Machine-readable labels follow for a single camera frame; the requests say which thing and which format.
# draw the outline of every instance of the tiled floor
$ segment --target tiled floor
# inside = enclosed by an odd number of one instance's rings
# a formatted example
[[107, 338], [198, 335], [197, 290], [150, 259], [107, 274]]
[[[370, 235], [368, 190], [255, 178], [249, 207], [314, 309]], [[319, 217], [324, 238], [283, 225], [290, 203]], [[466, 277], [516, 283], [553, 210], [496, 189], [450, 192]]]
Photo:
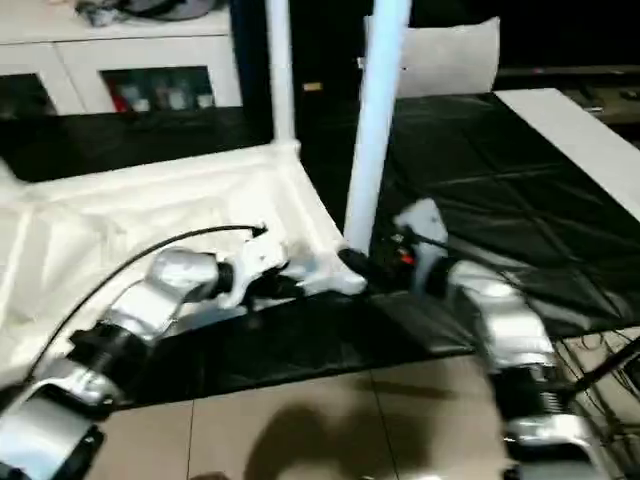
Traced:
[[114, 416], [91, 480], [493, 480], [507, 462], [471, 357]]

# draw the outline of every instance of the black tabletop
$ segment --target black tabletop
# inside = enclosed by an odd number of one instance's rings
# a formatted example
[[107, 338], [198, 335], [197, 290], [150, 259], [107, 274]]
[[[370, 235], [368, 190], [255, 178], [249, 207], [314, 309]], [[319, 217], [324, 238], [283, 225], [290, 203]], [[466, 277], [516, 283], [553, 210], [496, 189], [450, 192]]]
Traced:
[[[338, 225], [357, 113], [347, 104], [299, 115], [303, 166]], [[267, 143], [261, 117], [235, 108], [3, 122], [0, 156], [22, 180], [51, 180]], [[640, 224], [493, 95], [398, 102], [374, 258], [385, 258], [391, 218], [424, 196], [438, 202], [453, 242], [523, 265], [518, 281], [552, 335], [637, 323]], [[427, 334], [412, 336], [411, 322]], [[163, 341], [138, 402], [472, 351], [470, 334], [453, 323], [402, 293], [321, 294]]]

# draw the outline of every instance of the wire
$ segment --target wire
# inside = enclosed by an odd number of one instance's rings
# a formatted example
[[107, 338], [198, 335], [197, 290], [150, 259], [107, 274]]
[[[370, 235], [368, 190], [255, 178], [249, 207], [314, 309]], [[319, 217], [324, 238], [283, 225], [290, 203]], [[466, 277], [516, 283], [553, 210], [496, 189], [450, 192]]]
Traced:
[[71, 309], [71, 311], [62, 319], [62, 321], [58, 324], [53, 334], [49, 337], [44, 347], [36, 357], [35, 361], [31, 365], [31, 368], [27, 372], [25, 377], [25, 383], [33, 379], [33, 376], [38, 369], [38, 366], [42, 362], [42, 359], [46, 355], [47, 351], [58, 338], [64, 327], [73, 319], [73, 317], [84, 307], [89, 300], [91, 300], [100, 290], [102, 290], [111, 280], [113, 280], [117, 275], [122, 273], [124, 270], [129, 268], [132, 264], [140, 260], [141, 258], [146, 257], [147, 255], [159, 250], [167, 245], [178, 242], [180, 240], [184, 240], [186, 238], [198, 237], [200, 235], [205, 235], [207, 233], [216, 233], [216, 232], [230, 232], [235, 230], [251, 230], [253, 232], [254, 237], [264, 233], [266, 229], [264, 227], [257, 227], [252, 225], [221, 225], [217, 227], [207, 227], [200, 228], [198, 230], [190, 230], [188, 232], [181, 233], [179, 235], [175, 235], [173, 237], [166, 238], [160, 242], [154, 243], [153, 245], [145, 248], [144, 250], [136, 253], [129, 259], [122, 262], [114, 271], [112, 271], [109, 275], [107, 275], [100, 283], [98, 283], [95, 287], [93, 287], [89, 293], [87, 293], [82, 299]]
[[627, 337], [624, 333], [622, 333], [620, 330], [613, 330], [613, 333], [615, 333], [616, 335], [618, 335], [620, 338], [625, 339], [627, 342], [631, 341], [631, 338]]
[[[448, 253], [452, 254], [453, 257], [459, 259], [459, 260], [468, 260], [471, 262], [475, 262], [478, 263], [479, 265], [482, 265], [483, 267], [486, 267], [490, 270], [492, 270], [494, 273], [496, 273], [507, 285], [509, 285], [510, 287], [518, 290], [519, 292], [521, 292], [524, 296], [525, 296], [525, 302], [527, 303], [527, 305], [529, 305], [529, 307], [534, 310], [541, 318], [544, 318], [543, 315], [540, 314], [540, 312], [534, 307], [534, 305], [531, 304], [530, 299], [535, 299], [539, 302], [543, 302], [543, 303], [549, 303], [552, 305], [556, 305], [556, 306], [560, 306], [562, 308], [566, 308], [569, 309], [573, 312], [576, 312], [578, 314], [584, 315], [586, 317], [591, 317], [593, 314], [599, 314], [602, 315], [605, 312], [602, 311], [598, 311], [596, 310], [594, 311], [589, 311], [586, 310], [583, 306], [578, 305], [578, 304], [569, 304], [566, 300], [564, 301], [558, 301], [556, 298], [553, 297], [548, 297], [545, 299], [544, 295], [541, 295], [539, 292], [532, 292], [527, 290], [526, 286], [521, 285], [516, 283], [512, 278], [509, 277], [508, 274], [510, 273], [517, 273], [519, 271], [522, 271], [522, 268], [520, 267], [505, 267], [503, 265], [498, 265], [497, 263], [488, 260], [478, 254], [474, 254], [465, 250], [462, 250], [461, 248], [457, 248], [454, 247], [452, 245], [449, 245], [448, 243], [445, 242], [440, 242], [437, 240], [433, 240], [431, 238], [427, 238], [424, 237], [418, 233], [415, 233], [410, 227], [404, 227], [404, 230], [402, 230], [402, 233], [404, 233], [405, 236], [407, 236], [409, 238], [409, 240], [414, 240], [414, 241], [418, 241], [421, 243], [425, 243], [428, 245], [432, 245], [435, 247], [439, 247], [442, 248], [443, 250], [446, 250]], [[616, 305], [611, 304], [612, 308], [616, 311], [617, 316], [612, 316], [611, 318], [613, 319], [618, 319], [618, 318], [624, 318], [623, 313], [617, 309]], [[631, 341], [628, 337], [626, 337], [624, 334], [617, 332], [616, 333], [621, 336], [626, 338], [627, 340]]]
[[[465, 139], [467, 140], [468, 145], [475, 151], [476, 154], [478, 154], [481, 158], [485, 157], [481, 149], [479, 149], [475, 145], [475, 142], [472, 141], [472, 139], [468, 135], [466, 135], [463, 131], [459, 133], [462, 133], [463, 137], [465, 137]], [[412, 181], [411, 176], [408, 174], [406, 168], [400, 162], [399, 158], [395, 154], [393, 154], [392, 150], [390, 150], [389, 152], [389, 165], [393, 169], [393, 173], [395, 173], [395, 175], [391, 177], [391, 181], [395, 183], [397, 187], [399, 187], [399, 191], [401, 194], [413, 200], [424, 198], [425, 196], [433, 197], [435, 195], [438, 197], [439, 201], [449, 202], [450, 206], [453, 206], [458, 210], [469, 212], [471, 214], [475, 214], [478, 212], [485, 212], [485, 213], [491, 213], [491, 214], [515, 215], [518, 218], [521, 218], [522, 215], [524, 214], [524, 210], [522, 209], [518, 209], [518, 208], [514, 209], [511, 207], [505, 207], [504, 205], [501, 205], [499, 207], [497, 206], [483, 207], [473, 203], [465, 202], [464, 200], [461, 200], [461, 199], [447, 198], [447, 196], [443, 195], [442, 192], [434, 192], [433, 189], [429, 189], [429, 188], [425, 189], [425, 188], [418, 187]], [[535, 215], [542, 218], [546, 218], [548, 220], [571, 222], [579, 225], [581, 228], [587, 228], [587, 229], [598, 228], [600, 231], [602, 231], [602, 229], [597, 225], [591, 225], [589, 223], [585, 223], [582, 221], [576, 221], [575, 219], [567, 219], [562, 217], [558, 218], [554, 215], [549, 215], [548, 212], [544, 212], [540, 210], [536, 210], [534, 213]], [[557, 265], [532, 265], [532, 267], [549, 272], [549, 271], [566, 270], [568, 268], [575, 268], [575, 267], [579, 267], [581, 264], [582, 262], [576, 259], [565, 259], [563, 262]], [[583, 269], [581, 269], [580, 272], [593, 284], [593, 281], [590, 279], [590, 276], [587, 275]], [[627, 315], [625, 315], [625, 313], [621, 310], [621, 308], [618, 305], [616, 305], [616, 303], [611, 298], [609, 298], [608, 295], [604, 294], [603, 292], [600, 292], [600, 297], [609, 306], [609, 308], [613, 312], [615, 312], [615, 314], [619, 317], [619, 319], [629, 320], [627, 318]]]
[[[529, 301], [529, 296], [527, 295], [527, 292], [525, 292], [521, 286], [519, 286], [515, 282], [513, 282], [507, 276], [507, 274], [506, 274], [506, 272], [504, 270], [502, 270], [502, 271], [497, 270], [498, 266], [495, 265], [493, 262], [488, 261], [485, 258], [482, 258], [482, 257], [480, 257], [478, 255], [473, 254], [473, 253], [466, 252], [464, 250], [452, 247], [451, 245], [446, 244], [444, 242], [439, 242], [437, 240], [432, 240], [430, 238], [423, 237], [423, 236], [421, 236], [419, 234], [416, 234], [411, 229], [406, 229], [405, 234], [409, 236], [410, 240], [414, 239], [414, 240], [418, 240], [418, 241], [420, 241], [422, 243], [425, 243], [425, 244], [428, 244], [428, 245], [432, 245], [432, 246], [435, 246], [435, 247], [442, 248], [442, 249], [446, 250], [452, 256], [457, 257], [458, 260], [473, 261], [473, 262], [476, 262], [476, 263], [478, 263], [478, 264], [480, 264], [482, 266], [490, 268], [497, 275], [499, 275], [507, 285], [509, 285], [512, 288], [516, 289], [517, 291], [521, 292], [523, 294], [523, 296], [524, 296], [524, 301], [527, 303], [527, 305], [529, 305], [529, 307], [542, 318], [542, 315], [540, 315], [540, 313], [536, 311], [534, 306], [531, 305], [531, 302]], [[616, 331], [615, 333], [617, 335], [619, 335], [620, 337], [625, 338], [628, 341], [631, 341], [631, 339], [629, 339], [626, 335], [624, 335], [624, 334], [622, 334], [622, 333], [620, 333], [618, 331]], [[580, 360], [578, 359], [577, 355], [569, 348], [569, 346], [566, 344], [566, 342], [564, 340], [560, 340], [560, 343], [564, 346], [565, 350], [567, 351], [567, 353], [571, 357], [573, 363], [580, 370], [580, 374], [582, 375], [582, 377], [584, 377], [586, 372], [585, 372], [582, 364], [580, 363]], [[599, 342], [598, 342], [598, 345], [596, 345], [595, 347], [587, 346], [587, 344], [584, 343], [584, 339], [583, 339], [583, 347], [586, 350], [593, 351], [593, 350], [595, 350], [597, 348], [600, 348], [602, 345], [608, 346], [608, 344], [606, 343], [606, 338], [605, 338], [604, 334], [601, 334]], [[556, 354], [557, 354], [558, 358], [567, 367], [567, 369], [571, 372], [571, 374], [575, 378], [580, 378], [576, 374], [576, 372], [573, 369], [573, 367], [571, 366], [571, 364], [567, 361], [567, 359], [564, 357], [564, 355], [562, 355], [562, 353], [558, 350], [557, 347], [556, 347]], [[618, 372], [613, 372], [613, 373], [615, 375], [616, 380], [618, 380], [618, 382], [620, 383], [620, 385], [623, 388], [625, 388], [625, 390], [627, 390], [629, 393], [633, 393], [634, 397], [638, 398], [637, 394], [633, 391], [633, 387], [630, 385], [630, 381], [628, 381], [628, 379], [626, 379], [626, 378], [623, 378], [622, 374], [618, 374]], [[580, 409], [583, 411], [583, 416], [587, 417], [587, 419], [588, 419], [589, 423], [591, 424], [592, 428], [596, 431], [596, 433], [600, 437], [600, 440], [601, 440], [603, 446], [605, 446], [607, 448], [607, 450], [609, 451], [609, 453], [611, 455], [611, 459], [613, 460], [613, 462], [618, 466], [620, 471], [623, 471], [623, 472], [627, 471], [628, 467], [630, 465], [638, 464], [638, 460], [639, 459], [637, 458], [637, 455], [635, 454], [635, 450], [633, 448], [633, 445], [630, 443], [629, 436], [625, 433], [626, 426], [620, 421], [620, 419], [617, 417], [617, 415], [615, 414], [615, 412], [613, 411], [611, 406], [605, 401], [604, 397], [602, 396], [602, 394], [600, 393], [600, 390], [598, 389], [598, 387], [596, 385], [593, 385], [591, 387], [591, 391], [592, 391], [593, 395], [596, 397], [595, 399], [592, 396], [591, 392], [584, 391], [582, 393], [584, 393], [585, 397], [589, 400], [589, 402], [594, 406], [594, 408], [606, 420], [607, 425], [610, 428], [610, 433], [608, 435], [605, 435], [602, 432], [602, 430], [600, 429], [600, 427], [596, 424], [596, 422], [594, 422], [590, 417], [588, 417], [589, 411], [584, 407], [584, 405], [582, 405], [580, 402], [576, 402], [576, 404], [580, 406]], [[623, 450], [624, 450], [624, 453], [625, 453], [624, 456], [621, 456], [619, 454], [619, 452], [617, 452], [615, 450], [615, 448], [614, 448], [613, 444], [616, 442], [616, 437], [619, 438], [618, 441], [620, 441], [622, 443], [622, 447], [623, 447]]]
[[[629, 337], [626, 337], [624, 335], [623, 337], [627, 339], [629, 342], [631, 341]], [[615, 353], [613, 347], [611, 347], [611, 344], [609, 344], [609, 342], [606, 339], [604, 341], [604, 347], [607, 350], [607, 353], [609, 355], [613, 355]], [[633, 383], [631, 382], [631, 379], [623, 369], [618, 369], [614, 371], [612, 373], [612, 376], [618, 382], [618, 384], [627, 391], [627, 393], [629, 393], [633, 398], [635, 398], [638, 402], [640, 402], [640, 393], [636, 388], [634, 388]]]
[[599, 350], [600, 348], [602, 348], [605, 344], [605, 337], [604, 337], [604, 333], [599, 333], [598, 334], [598, 343], [596, 345], [594, 345], [593, 347], [590, 347], [587, 345], [586, 342], [586, 338], [583, 336], [580, 339], [580, 345], [582, 346], [582, 350], [586, 350], [587, 352], [595, 352], [596, 350]]

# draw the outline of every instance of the white vertical pole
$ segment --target white vertical pole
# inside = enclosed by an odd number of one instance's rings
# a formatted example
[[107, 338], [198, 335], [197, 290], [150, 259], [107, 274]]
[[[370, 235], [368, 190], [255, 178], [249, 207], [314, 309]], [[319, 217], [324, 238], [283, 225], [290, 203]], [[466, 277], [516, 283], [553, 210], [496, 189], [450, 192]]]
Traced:
[[295, 140], [288, 0], [267, 0], [271, 104], [275, 142]]
[[349, 246], [364, 253], [369, 253], [410, 13], [411, 0], [375, 0], [344, 228]]

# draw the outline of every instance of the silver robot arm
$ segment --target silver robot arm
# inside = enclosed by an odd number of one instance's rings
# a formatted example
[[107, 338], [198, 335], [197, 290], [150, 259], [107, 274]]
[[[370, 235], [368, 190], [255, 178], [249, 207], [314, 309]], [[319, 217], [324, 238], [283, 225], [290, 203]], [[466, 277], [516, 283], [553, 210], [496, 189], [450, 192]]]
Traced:
[[412, 291], [443, 298], [474, 335], [515, 462], [505, 479], [612, 479], [589, 425], [565, 400], [551, 340], [521, 291], [486, 266], [447, 257], [439, 246], [447, 232], [432, 200], [412, 205], [396, 225], [416, 265]]
[[283, 267], [269, 232], [225, 262], [183, 248], [159, 253], [74, 348], [36, 375], [0, 416], [0, 479], [82, 479], [104, 440], [104, 421], [134, 387], [154, 347], [187, 302], [216, 298], [233, 308], [263, 273]]

